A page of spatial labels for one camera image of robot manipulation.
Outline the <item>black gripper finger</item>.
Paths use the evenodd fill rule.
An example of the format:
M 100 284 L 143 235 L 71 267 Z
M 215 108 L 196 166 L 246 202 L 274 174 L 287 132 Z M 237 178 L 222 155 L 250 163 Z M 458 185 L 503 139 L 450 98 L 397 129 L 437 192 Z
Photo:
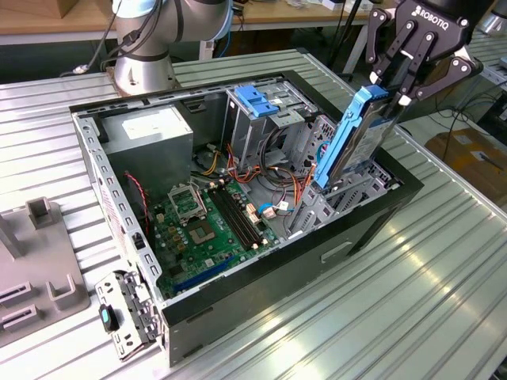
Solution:
M 450 58 L 445 75 L 425 85 L 421 68 L 442 58 Z M 451 41 L 450 37 L 440 39 L 436 33 L 426 33 L 421 38 L 398 91 L 398 104 L 408 106 L 412 101 L 423 101 L 470 77 L 477 70 L 467 53 L 464 39 Z
M 368 19 L 368 38 L 366 44 L 366 62 L 372 65 L 370 82 L 381 86 L 387 79 L 387 71 L 397 55 L 405 47 L 417 30 L 417 22 L 407 16 L 396 16 L 395 8 L 374 8 Z M 379 36 L 382 29 L 395 24 L 395 38 L 386 50 L 380 50 Z

